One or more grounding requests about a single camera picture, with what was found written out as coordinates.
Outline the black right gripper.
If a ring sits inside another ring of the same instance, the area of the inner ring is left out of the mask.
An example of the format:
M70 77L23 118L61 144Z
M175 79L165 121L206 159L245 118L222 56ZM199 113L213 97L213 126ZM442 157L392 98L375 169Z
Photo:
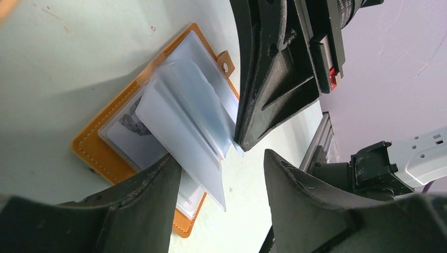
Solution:
M344 76L342 29L359 9L383 3L231 1L240 50L235 142L249 151L320 91L334 91Z

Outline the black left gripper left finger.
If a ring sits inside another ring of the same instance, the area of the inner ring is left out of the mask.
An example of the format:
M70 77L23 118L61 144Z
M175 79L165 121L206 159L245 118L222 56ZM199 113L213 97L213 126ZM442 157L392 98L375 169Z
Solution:
M79 202L1 195L1 252L168 252L181 173L165 155Z

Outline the silver VIP card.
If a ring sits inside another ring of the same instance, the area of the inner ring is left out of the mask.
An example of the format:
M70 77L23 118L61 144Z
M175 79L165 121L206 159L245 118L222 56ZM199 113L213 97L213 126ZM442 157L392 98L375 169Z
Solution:
M137 172L149 168L166 154L167 150L138 119L136 106L118 115L102 131L104 138L125 158ZM205 191L182 170L176 207L189 220L196 216Z

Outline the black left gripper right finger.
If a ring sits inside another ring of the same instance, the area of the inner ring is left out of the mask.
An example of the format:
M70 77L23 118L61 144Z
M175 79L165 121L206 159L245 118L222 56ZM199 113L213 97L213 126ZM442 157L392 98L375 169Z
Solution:
M337 189L274 150L265 184L278 252L446 252L446 195L377 201Z

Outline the orange leather card holder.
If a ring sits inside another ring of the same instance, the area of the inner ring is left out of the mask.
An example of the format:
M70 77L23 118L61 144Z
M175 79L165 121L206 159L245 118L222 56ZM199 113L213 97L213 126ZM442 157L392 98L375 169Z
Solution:
M72 151L112 184L138 173L104 138L118 115L136 106L136 116L168 154L212 198L226 208L221 163L234 141L239 94L227 51L215 53L199 26L190 24L155 56L73 139ZM176 208L172 229L187 238L197 217Z

